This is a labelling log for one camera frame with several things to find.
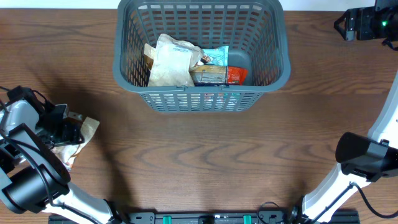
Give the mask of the treat bag beige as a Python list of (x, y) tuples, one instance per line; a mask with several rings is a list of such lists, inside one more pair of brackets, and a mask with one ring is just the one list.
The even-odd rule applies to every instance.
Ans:
[(149, 44), (144, 45), (144, 61), (148, 70), (152, 69), (155, 59), (155, 48)]

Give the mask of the grey plastic basket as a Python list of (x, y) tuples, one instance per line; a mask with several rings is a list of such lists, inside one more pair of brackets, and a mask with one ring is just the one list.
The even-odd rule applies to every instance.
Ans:
[[(187, 56), (187, 77), (153, 84), (160, 37), (169, 36), (171, 63)], [(291, 66), (284, 11), (278, 0), (122, 0), (118, 6), (113, 75), (162, 113), (249, 109), (282, 88)]]

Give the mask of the small teal wipes packet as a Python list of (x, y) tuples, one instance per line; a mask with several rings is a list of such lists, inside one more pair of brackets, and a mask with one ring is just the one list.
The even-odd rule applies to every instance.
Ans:
[(201, 62), (208, 65), (228, 65), (229, 47), (222, 46), (215, 49), (203, 49)]

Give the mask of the spaghetti pack red ends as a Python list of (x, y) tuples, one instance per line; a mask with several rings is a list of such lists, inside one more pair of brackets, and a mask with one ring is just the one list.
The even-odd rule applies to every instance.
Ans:
[(196, 86), (243, 85), (248, 70), (240, 67), (202, 65), (190, 72)]

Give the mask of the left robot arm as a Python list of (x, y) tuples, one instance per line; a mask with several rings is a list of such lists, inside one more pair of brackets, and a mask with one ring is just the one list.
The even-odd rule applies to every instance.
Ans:
[(108, 201), (72, 183), (73, 153), (84, 144), (83, 121), (30, 88), (6, 91), (1, 103), (1, 202), (14, 213), (52, 213), (75, 223), (122, 223)]

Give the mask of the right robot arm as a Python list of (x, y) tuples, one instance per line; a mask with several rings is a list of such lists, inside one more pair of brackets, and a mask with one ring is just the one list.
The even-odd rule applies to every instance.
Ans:
[[(334, 23), (346, 41), (381, 39), (397, 50), (397, 1), (348, 9)], [(356, 192), (381, 178), (397, 176), (397, 82), (366, 137), (346, 132), (338, 141), (336, 164), (320, 185), (303, 196), (286, 223), (328, 223)]]

